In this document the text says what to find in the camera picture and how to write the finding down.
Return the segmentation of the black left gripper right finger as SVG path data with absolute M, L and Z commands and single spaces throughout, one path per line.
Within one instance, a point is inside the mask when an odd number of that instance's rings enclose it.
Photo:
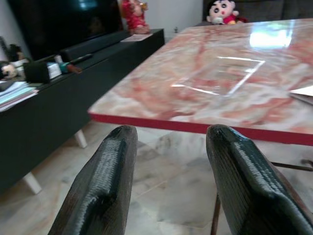
M 251 139 L 213 125 L 206 151 L 232 235 L 313 235 L 313 214 Z

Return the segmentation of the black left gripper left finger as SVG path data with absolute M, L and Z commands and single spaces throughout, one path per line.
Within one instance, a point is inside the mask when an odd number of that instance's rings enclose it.
M 136 128 L 113 129 L 75 177 L 47 235 L 124 235 L 136 156 Z

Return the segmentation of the black tv console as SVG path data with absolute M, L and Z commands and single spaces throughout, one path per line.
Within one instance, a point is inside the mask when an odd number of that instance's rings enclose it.
M 163 29 L 139 42 L 95 52 L 69 73 L 0 113 L 0 194 L 11 188 L 90 120 L 88 109 L 164 43 Z

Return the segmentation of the white paper packaging card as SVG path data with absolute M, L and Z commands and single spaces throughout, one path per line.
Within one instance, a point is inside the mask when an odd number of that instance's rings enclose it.
M 289 91 L 290 96 L 313 105 L 313 85 Z

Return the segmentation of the clear plastic packaging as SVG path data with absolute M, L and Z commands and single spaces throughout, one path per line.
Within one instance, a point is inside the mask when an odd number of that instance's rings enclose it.
M 245 84 L 264 63 L 264 60 L 218 56 L 203 68 L 180 78 L 171 87 L 228 97 Z

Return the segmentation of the red marble coffee table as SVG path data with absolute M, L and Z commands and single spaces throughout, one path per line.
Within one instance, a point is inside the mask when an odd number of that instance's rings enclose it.
M 218 57 L 265 63 L 234 94 L 173 88 Z M 89 110 L 137 127 L 125 235 L 208 235 L 216 185 L 205 148 L 209 125 L 232 126 L 274 162 L 313 161 L 313 106 L 289 91 L 313 85 L 313 18 L 182 31 Z

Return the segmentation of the stack of papers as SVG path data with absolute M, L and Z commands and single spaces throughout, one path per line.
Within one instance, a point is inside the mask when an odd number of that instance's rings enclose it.
M 4 112 L 18 103 L 38 93 L 35 87 L 24 81 L 0 81 L 0 112 Z

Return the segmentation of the small white box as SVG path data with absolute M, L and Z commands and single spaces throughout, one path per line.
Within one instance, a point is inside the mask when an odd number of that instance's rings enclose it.
M 49 78 L 54 79 L 62 74 L 58 63 L 47 63 L 47 68 L 49 72 Z

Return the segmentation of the black rectangular box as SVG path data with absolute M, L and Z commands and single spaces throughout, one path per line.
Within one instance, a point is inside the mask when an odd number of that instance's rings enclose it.
M 27 83 L 50 83 L 48 66 L 45 62 L 24 63 L 23 72 Z

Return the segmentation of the black soundbar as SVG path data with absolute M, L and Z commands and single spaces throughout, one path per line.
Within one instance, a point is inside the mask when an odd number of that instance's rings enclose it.
M 129 36 L 130 33 L 127 31 L 114 32 L 65 48 L 61 50 L 59 54 L 64 61 L 71 61 L 78 57 L 115 45 Z

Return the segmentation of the small white black figurine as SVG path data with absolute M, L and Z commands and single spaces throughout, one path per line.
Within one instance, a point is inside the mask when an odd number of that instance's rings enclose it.
M 13 64 L 6 61 L 0 61 L 0 80 L 10 80 L 17 75 L 18 72 Z

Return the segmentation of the white paper sheet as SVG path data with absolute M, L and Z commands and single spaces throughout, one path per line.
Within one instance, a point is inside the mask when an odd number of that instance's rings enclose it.
M 122 40 L 121 42 L 140 42 L 143 41 L 147 38 L 149 38 L 151 36 L 151 34 L 134 34 L 124 40 Z

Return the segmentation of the black flat screen television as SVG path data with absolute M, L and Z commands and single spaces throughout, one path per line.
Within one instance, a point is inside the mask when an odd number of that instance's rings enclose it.
M 33 59 L 123 30 L 117 0 L 7 0 Z

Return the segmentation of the red laughing buddha figurine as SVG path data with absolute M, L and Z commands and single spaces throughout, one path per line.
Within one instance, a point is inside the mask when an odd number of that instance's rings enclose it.
M 130 34 L 149 34 L 150 26 L 145 21 L 148 10 L 146 2 L 140 0 L 121 0 L 122 17 L 126 20 Z

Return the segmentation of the cartoon boy plush doll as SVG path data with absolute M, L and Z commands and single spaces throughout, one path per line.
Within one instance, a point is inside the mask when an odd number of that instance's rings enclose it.
M 206 20 L 213 25 L 247 23 L 235 7 L 232 0 L 212 0 L 207 6 Z

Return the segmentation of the dark grey sofa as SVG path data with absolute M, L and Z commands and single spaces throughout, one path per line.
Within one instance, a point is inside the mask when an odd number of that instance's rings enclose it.
M 249 23 L 313 18 L 313 0 L 231 0 Z

